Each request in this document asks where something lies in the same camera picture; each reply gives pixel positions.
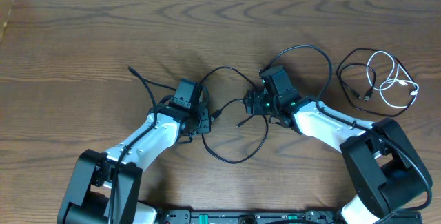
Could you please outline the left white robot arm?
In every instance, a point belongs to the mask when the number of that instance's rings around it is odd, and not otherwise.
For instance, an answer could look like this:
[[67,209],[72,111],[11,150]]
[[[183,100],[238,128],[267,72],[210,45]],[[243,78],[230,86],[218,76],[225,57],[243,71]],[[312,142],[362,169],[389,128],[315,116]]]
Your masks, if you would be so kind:
[[156,208],[138,201],[141,178],[152,162],[185,132],[207,134],[214,117],[163,105],[142,126],[104,152],[84,151],[74,167],[57,223],[154,223]]

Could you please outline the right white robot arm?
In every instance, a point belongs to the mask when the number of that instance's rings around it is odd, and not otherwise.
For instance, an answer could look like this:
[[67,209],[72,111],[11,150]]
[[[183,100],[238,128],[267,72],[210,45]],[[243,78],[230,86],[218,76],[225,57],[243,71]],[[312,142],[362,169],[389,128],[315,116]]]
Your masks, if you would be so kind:
[[314,137],[342,154],[356,196],[340,211],[345,223],[380,223],[405,210],[421,194],[431,202],[431,175],[403,129],[393,119],[355,119],[323,102],[250,90],[244,98],[250,115],[276,118],[277,124]]

